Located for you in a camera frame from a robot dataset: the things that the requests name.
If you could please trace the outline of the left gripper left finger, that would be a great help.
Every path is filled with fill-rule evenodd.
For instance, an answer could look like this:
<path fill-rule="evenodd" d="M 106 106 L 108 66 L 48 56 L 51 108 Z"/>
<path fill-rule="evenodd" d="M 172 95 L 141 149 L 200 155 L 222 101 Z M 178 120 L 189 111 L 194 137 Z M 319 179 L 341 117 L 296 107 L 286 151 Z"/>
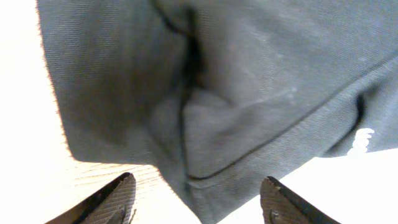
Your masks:
<path fill-rule="evenodd" d="M 130 224 L 135 198 L 136 180 L 125 172 L 46 224 Z"/>

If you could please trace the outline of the black t-shirt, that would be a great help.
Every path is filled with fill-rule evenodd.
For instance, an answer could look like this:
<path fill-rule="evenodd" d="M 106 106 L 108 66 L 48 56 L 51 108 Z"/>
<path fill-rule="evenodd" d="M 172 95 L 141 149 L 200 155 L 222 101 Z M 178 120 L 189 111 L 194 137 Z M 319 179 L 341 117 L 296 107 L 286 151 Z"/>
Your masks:
<path fill-rule="evenodd" d="M 39 0 L 69 149 L 160 169 L 203 223 L 314 157 L 397 147 L 397 2 Z"/>

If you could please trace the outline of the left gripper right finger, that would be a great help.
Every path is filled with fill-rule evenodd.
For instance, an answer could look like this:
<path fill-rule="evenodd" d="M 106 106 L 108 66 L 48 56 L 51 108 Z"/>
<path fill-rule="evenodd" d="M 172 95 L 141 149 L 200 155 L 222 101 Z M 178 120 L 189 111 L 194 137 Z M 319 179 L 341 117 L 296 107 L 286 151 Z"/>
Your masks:
<path fill-rule="evenodd" d="M 340 224 L 274 177 L 262 181 L 260 197 L 265 224 Z"/>

